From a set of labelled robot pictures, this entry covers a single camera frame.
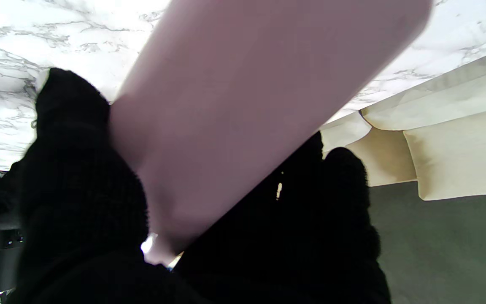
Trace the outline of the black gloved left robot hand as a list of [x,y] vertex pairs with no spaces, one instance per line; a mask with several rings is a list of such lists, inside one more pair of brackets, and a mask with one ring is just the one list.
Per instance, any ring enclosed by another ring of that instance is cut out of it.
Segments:
[[319,132],[184,250],[149,264],[146,198],[112,148],[109,104],[50,68],[19,162],[25,245],[10,304],[389,304],[363,163]]

